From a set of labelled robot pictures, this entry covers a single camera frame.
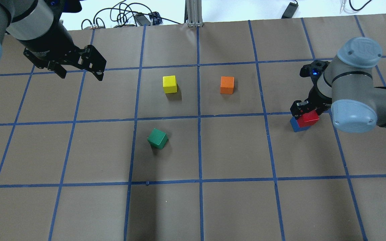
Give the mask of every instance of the white background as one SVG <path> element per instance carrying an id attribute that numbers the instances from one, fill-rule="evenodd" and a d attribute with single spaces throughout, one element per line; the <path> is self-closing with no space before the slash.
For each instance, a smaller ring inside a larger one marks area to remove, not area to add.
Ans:
<path id="1" fill-rule="evenodd" d="M 103 8 L 112 7 L 120 0 L 86 0 L 81 1 L 83 10 L 79 13 L 63 13 L 61 19 L 68 30 L 81 29 L 83 19 L 92 20 L 97 11 Z M 125 3 L 139 2 L 147 5 L 152 11 L 157 11 L 163 18 L 184 21 L 184 0 L 127 0 Z M 241 21 L 257 19 L 281 18 L 290 0 L 202 0 L 202 18 L 204 22 Z M 344 11 L 340 14 L 342 0 L 298 0 L 294 18 L 325 17 L 340 15 L 365 15 L 386 13 L 386 0 L 372 0 L 360 12 L 354 12 L 349 7 L 348 0 Z M 351 0 L 354 8 L 360 8 L 367 0 Z M 148 13 L 148 10 L 140 5 L 133 5 L 133 11 Z M 106 23 L 106 27 L 113 27 L 115 22 L 109 20 L 109 10 L 98 14 Z M 113 11 L 113 19 L 116 18 L 116 11 Z M 173 24 L 164 20 L 164 24 Z"/>

